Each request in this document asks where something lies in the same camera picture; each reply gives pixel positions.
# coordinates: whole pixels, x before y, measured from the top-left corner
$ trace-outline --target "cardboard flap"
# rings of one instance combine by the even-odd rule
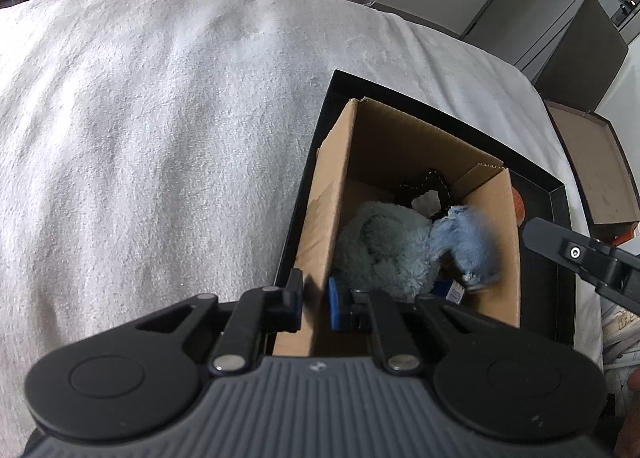
[[[465,197],[501,171],[502,168],[496,165],[476,164],[452,184],[451,193],[455,198]]]
[[[382,189],[415,178],[438,161],[449,182],[476,164],[502,166],[481,149],[420,119],[365,98],[358,105],[349,175]]]
[[[300,234],[295,268],[304,274],[303,312],[300,331],[278,333],[274,355],[306,356],[313,346],[315,317],[334,257],[334,240],[349,161],[351,134],[358,102],[350,100],[318,149],[305,222]]]
[[[640,220],[637,191],[624,153],[604,119],[546,102],[596,225]]]
[[[342,209],[340,210],[339,228],[343,228],[356,216],[358,209],[365,202],[393,203],[394,195],[389,191],[347,177],[342,193]]]
[[[511,326],[520,326],[520,243],[511,194],[511,177],[503,169],[466,197],[481,209],[500,249],[500,279],[470,297],[475,310]]]

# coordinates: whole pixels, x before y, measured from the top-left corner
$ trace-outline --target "light blue plush toy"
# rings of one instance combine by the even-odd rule
[[[450,252],[467,290],[499,277],[498,248],[478,212],[455,206],[434,223],[400,205],[367,202],[338,236],[334,276],[341,289],[382,289],[396,301],[426,294]]]

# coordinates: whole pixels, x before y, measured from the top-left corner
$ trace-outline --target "black object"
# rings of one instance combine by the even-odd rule
[[[640,315],[640,259],[541,218],[527,223],[525,245],[591,283],[602,297]]]
[[[293,268],[305,220],[306,204],[316,165],[316,150],[351,98],[370,97],[418,117],[503,161],[511,183],[524,201],[528,218],[539,216],[571,228],[564,184],[513,149],[468,124],[384,86],[336,70],[318,117],[306,158],[289,231],[274,284],[283,286]],[[520,239],[520,326],[549,339],[573,344],[575,277],[554,261],[528,250]]]
[[[415,180],[402,182],[396,186],[396,204],[412,208],[412,201],[428,191],[436,191],[440,201],[440,210],[431,216],[432,220],[439,220],[446,216],[453,205],[451,190],[444,175],[437,169],[430,169],[425,175]]]
[[[237,304],[200,294],[48,354],[27,375],[27,403],[38,427],[60,438],[142,436],[187,411],[207,368],[218,375],[254,368],[267,334],[299,330],[301,315],[297,269],[286,288],[255,289]]]
[[[543,99],[593,112],[629,48],[598,0],[584,0],[535,87]]]
[[[60,348],[27,377],[26,456],[603,456],[582,436],[605,399],[585,356],[433,295],[354,308],[371,357],[264,355],[265,334],[300,327],[299,271]]]

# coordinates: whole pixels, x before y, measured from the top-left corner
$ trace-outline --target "white blanket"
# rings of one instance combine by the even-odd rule
[[[203,291],[273,279],[334,69],[454,115],[566,184],[514,67],[342,0],[33,0],[0,10],[0,455],[46,352]],[[600,307],[577,289],[575,347]]]

